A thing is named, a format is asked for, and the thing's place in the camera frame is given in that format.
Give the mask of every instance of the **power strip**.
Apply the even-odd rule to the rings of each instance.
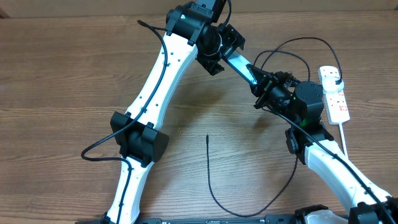
[[[347,101],[344,95],[344,82],[339,85],[336,81],[340,79],[340,73],[333,66],[322,66],[318,70],[319,81],[323,87],[323,102],[326,108],[329,124],[338,124],[343,143],[344,154],[347,155],[347,148],[343,132],[343,123],[350,117],[348,113]]]

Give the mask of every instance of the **black cable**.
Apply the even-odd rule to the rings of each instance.
[[[304,129],[302,129],[299,125],[295,124],[293,121],[291,121],[290,119],[286,118],[285,116],[283,116],[282,114],[280,114],[279,112],[273,110],[269,105],[266,105],[268,107],[268,110],[265,110],[263,108],[263,110],[271,112],[281,118],[283,118],[284,120],[286,120],[290,125],[294,126],[295,128],[297,128],[301,133],[305,134],[309,139],[311,139],[313,142],[315,142],[319,147],[321,147],[323,150],[325,150],[325,152],[327,152],[329,155],[333,156],[335,159],[337,159],[339,162],[341,162],[348,170],[349,172],[354,176],[354,178],[359,182],[359,184],[362,185],[362,187],[365,189],[365,191],[373,198],[373,200],[379,205],[379,207],[381,208],[381,210],[384,212],[384,214],[387,215],[389,221],[391,222],[391,224],[396,224],[393,217],[391,216],[391,214],[388,212],[388,210],[385,208],[385,206],[382,204],[382,202],[375,196],[375,194],[373,193],[373,191],[371,190],[370,187],[368,187],[362,180],[361,178],[358,176],[357,173],[355,173],[355,171],[353,170],[353,168],[351,168],[351,166],[349,166],[340,156],[338,156],[337,154],[332,153],[329,149],[327,149],[325,146],[323,146],[321,143],[319,143],[319,141],[317,141],[315,138],[313,138],[309,133],[307,133]]]
[[[242,217],[242,218],[248,218],[248,217],[253,217],[256,215],[259,215],[260,213],[262,213],[263,211],[265,211],[282,193],[283,191],[287,188],[287,186],[290,184],[290,181],[293,179],[294,173],[296,172],[296,168],[297,168],[297,157],[296,157],[296,162],[294,164],[294,169],[292,172],[292,175],[290,176],[289,180],[287,181],[287,183],[285,184],[285,186],[282,188],[282,190],[280,190],[280,192],[274,197],[274,199],[272,199],[263,209],[261,209],[260,211],[251,214],[251,215],[240,215],[234,212],[229,211],[228,209],[224,208],[224,206],[222,206],[216,199],[216,197],[213,194],[213,191],[211,189],[211,184],[210,184],[210,165],[209,165],[209,135],[206,135],[206,154],[207,154],[207,179],[208,179],[208,183],[209,183],[209,190],[210,190],[210,194],[213,197],[213,200],[216,202],[216,204],[222,208],[224,211],[228,212],[229,214],[235,215],[237,217]]]
[[[259,58],[262,54],[267,53],[267,52],[274,52],[274,51],[273,51],[273,50],[265,50],[265,51],[259,53],[259,55],[257,55],[256,59],[254,60],[253,65],[256,66],[256,62],[257,62],[258,58]],[[302,57],[298,56],[298,55],[295,54],[295,53],[286,52],[286,51],[283,51],[283,50],[277,50],[277,51],[275,51],[275,52],[276,52],[276,53],[282,53],[282,54],[288,54],[288,55],[297,57],[297,58],[300,59],[302,62],[304,62],[305,66],[307,66],[307,70],[308,70],[308,81],[310,81],[310,79],[311,79],[310,66],[308,65],[308,63],[307,63]]]
[[[275,48],[275,50],[272,51],[271,54],[268,55],[268,57],[266,58],[266,60],[265,60],[264,63],[262,64],[261,69],[264,67],[264,65],[266,64],[266,62],[268,61],[268,59],[269,59],[275,52],[277,52],[277,51],[280,49],[281,46],[283,46],[283,45],[285,45],[285,44],[287,44],[287,43],[289,43],[289,42],[291,42],[291,41],[302,40],[302,39],[319,40],[319,41],[322,41],[323,43],[325,43],[325,44],[329,47],[329,49],[331,50],[331,52],[332,52],[333,55],[335,56],[335,59],[336,59],[337,65],[338,65],[338,70],[339,70],[339,72],[340,72],[340,79],[336,81],[336,84],[340,84],[341,81],[343,80],[343,72],[341,71],[340,62],[339,62],[339,60],[338,60],[338,58],[337,58],[336,52],[335,52],[335,50],[333,50],[333,47],[331,47],[331,45],[330,45],[328,42],[326,42],[325,40],[323,40],[323,39],[321,39],[321,38],[318,38],[318,37],[299,37],[299,38],[294,38],[294,39],[291,39],[291,40],[288,40],[288,41],[284,42],[283,44],[281,44],[281,45],[279,45],[277,48]]]
[[[231,0],[227,0],[227,1],[228,1],[228,5],[229,5],[229,13],[228,13],[228,16],[227,16],[225,22],[218,28],[218,31],[222,31],[228,25],[229,18],[231,17],[232,4],[231,4]]]
[[[117,221],[116,221],[116,224],[119,224],[120,215],[121,215],[121,212],[122,212],[122,206],[123,206],[124,196],[125,196],[125,194],[126,194],[126,190],[127,190],[128,185],[129,185],[129,181],[130,181],[130,177],[131,177],[131,171],[132,171],[131,164],[130,164],[130,162],[129,162],[128,160],[126,160],[126,159],[124,159],[124,158],[119,158],[119,157],[91,158],[91,157],[86,157],[85,154],[86,154],[88,151],[90,151],[90,150],[92,150],[93,148],[95,148],[96,146],[99,146],[100,144],[106,142],[107,140],[109,140],[109,139],[111,139],[111,138],[113,138],[113,137],[115,137],[115,136],[117,136],[117,135],[119,135],[119,134],[125,132],[125,130],[129,129],[129,128],[141,117],[141,115],[142,115],[143,113],[145,113],[146,108],[148,107],[148,105],[149,105],[151,99],[153,99],[153,97],[154,97],[154,95],[155,95],[157,89],[159,88],[160,83],[162,82],[162,79],[163,79],[163,77],[164,77],[164,73],[166,72],[166,68],[167,68],[167,59],[168,59],[168,58],[167,58],[167,48],[166,48],[165,42],[163,41],[163,37],[155,30],[155,29],[158,29],[158,27],[152,27],[152,26],[150,26],[150,25],[148,25],[148,24],[146,24],[145,22],[142,22],[142,21],[140,21],[140,20],[138,20],[137,22],[138,22],[138,24],[140,24],[140,25],[142,25],[142,26],[144,26],[144,27],[150,29],[154,34],[156,34],[156,36],[159,38],[159,40],[160,40],[161,43],[162,43],[163,50],[164,50],[164,64],[163,64],[163,70],[162,70],[162,73],[160,74],[159,80],[157,81],[154,90],[152,91],[152,93],[151,93],[150,96],[148,97],[148,100],[145,102],[144,106],[141,108],[140,112],[139,112],[138,115],[133,119],[133,121],[131,121],[131,123],[129,123],[128,125],[126,125],[124,128],[120,129],[119,131],[116,131],[115,133],[110,134],[109,136],[106,136],[105,138],[103,138],[103,139],[97,141],[96,143],[94,143],[94,144],[88,146],[85,150],[83,150],[83,151],[81,152],[81,158],[84,159],[84,160],[87,160],[87,161],[94,161],[94,162],[98,162],[98,161],[122,161],[122,162],[125,162],[125,163],[128,165],[128,167],[129,167],[129,168],[128,168],[129,173],[128,173],[128,175],[127,175],[126,184],[124,185],[123,192],[122,192],[122,196],[121,196],[121,198],[120,198],[119,213],[118,213],[118,219],[117,219]]]
[[[155,30],[161,30],[161,31],[167,31],[167,29],[166,28],[161,28],[161,27],[152,27],[152,28],[154,28]]]

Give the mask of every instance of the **wood grain surface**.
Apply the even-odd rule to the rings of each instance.
[[[0,20],[0,223],[73,223],[108,210],[120,163],[84,161],[80,152],[111,132],[113,112],[132,103],[157,58],[159,40],[137,19],[164,26],[164,16]],[[230,23],[246,38],[243,53],[251,61],[295,37],[330,42],[351,113],[345,124],[349,158],[398,196],[398,13],[233,14]],[[316,82],[320,66],[336,65],[316,41],[284,50],[307,60]],[[183,76],[162,128],[170,144],[142,196],[143,217],[231,217],[208,191],[206,134],[213,190],[228,209],[260,210],[289,178],[295,160],[285,144],[289,126],[255,110],[249,85],[222,64],[225,72],[212,77],[194,62]],[[265,69],[307,78],[305,65],[288,55],[275,55]],[[340,141],[338,128],[326,126]],[[112,140],[90,155],[118,151]],[[319,203],[344,213],[321,178],[299,164],[263,215]]]
[[[393,10],[398,0],[231,0],[233,12]],[[166,15],[189,0],[0,0],[11,18]]]

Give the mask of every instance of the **green led light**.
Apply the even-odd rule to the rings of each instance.
[[[300,123],[300,127],[301,128],[304,128],[304,127],[306,127],[308,125],[308,120],[307,119],[304,119],[301,123]]]

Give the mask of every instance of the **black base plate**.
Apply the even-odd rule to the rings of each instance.
[[[263,218],[197,218],[161,220],[159,218],[140,219],[135,224],[290,224],[293,215],[267,215]]]

